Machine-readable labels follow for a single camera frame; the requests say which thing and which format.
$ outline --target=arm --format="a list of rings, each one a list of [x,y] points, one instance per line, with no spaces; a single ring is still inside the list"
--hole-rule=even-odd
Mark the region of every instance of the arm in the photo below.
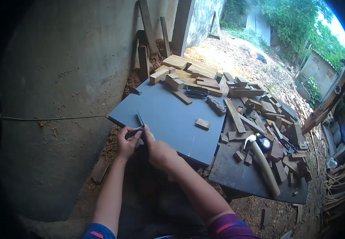
[[[118,221],[122,206],[122,186],[125,166],[127,160],[134,153],[135,144],[142,134],[139,131],[134,138],[125,140],[126,133],[131,130],[133,128],[125,127],[118,135],[117,157],[111,166],[108,177],[99,194],[93,218],[93,222],[102,224],[110,229],[115,237],[118,234]]]
[[[179,183],[193,208],[205,223],[210,224],[224,214],[234,214],[224,198],[200,177],[173,148],[163,141],[155,141],[147,126],[144,128],[144,132],[149,147],[150,163],[165,171]]]

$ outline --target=window vent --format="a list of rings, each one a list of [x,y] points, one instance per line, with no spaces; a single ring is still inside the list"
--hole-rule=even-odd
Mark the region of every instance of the window vent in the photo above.
[[[327,70],[327,76],[328,76],[329,78],[331,78],[331,79],[333,78],[332,73],[331,73],[330,71],[328,71],[328,70]]]

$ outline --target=tape measure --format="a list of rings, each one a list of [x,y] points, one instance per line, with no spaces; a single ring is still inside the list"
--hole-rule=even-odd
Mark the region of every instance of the tape measure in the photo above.
[[[258,145],[263,153],[267,153],[271,148],[271,142],[267,138],[260,138],[258,141]]]

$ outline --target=wooden hammer handle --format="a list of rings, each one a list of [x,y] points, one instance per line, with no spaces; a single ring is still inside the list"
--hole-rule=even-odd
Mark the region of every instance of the wooden hammer handle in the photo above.
[[[280,195],[280,189],[279,186],[276,183],[275,177],[273,176],[272,170],[268,164],[267,159],[265,158],[262,150],[257,145],[256,141],[252,142],[252,148],[255,151],[255,156],[259,162],[259,165],[268,181],[269,187],[271,189],[273,197],[277,197]]]

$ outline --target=gray workbench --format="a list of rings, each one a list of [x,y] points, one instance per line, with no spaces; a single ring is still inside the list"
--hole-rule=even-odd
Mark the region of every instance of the gray workbench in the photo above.
[[[140,126],[136,117],[139,111],[156,140],[168,143],[187,161],[210,165],[225,116],[217,116],[206,99],[190,98],[193,103],[185,105],[171,93],[172,89],[166,83],[151,85],[147,79],[137,90],[142,94],[129,94],[109,113],[109,119],[121,127],[136,128]],[[225,97],[214,98],[224,106]],[[211,123],[208,131],[195,127],[198,118]]]
[[[232,103],[235,108],[238,106],[244,107],[244,104],[239,98],[232,98]],[[227,113],[224,132],[237,131],[232,117]],[[278,184],[280,195],[277,198],[272,198],[267,180],[260,169],[256,157],[253,157],[252,165],[247,166],[241,161],[237,163],[233,158],[233,154],[239,150],[241,151],[243,141],[231,141],[228,144],[221,144],[212,170],[209,174],[209,180],[218,183],[226,192],[227,198],[240,198],[249,195],[256,195],[258,197],[269,198],[277,201],[305,204],[308,194],[308,183],[304,178],[294,178],[294,184],[289,185],[288,179]]]

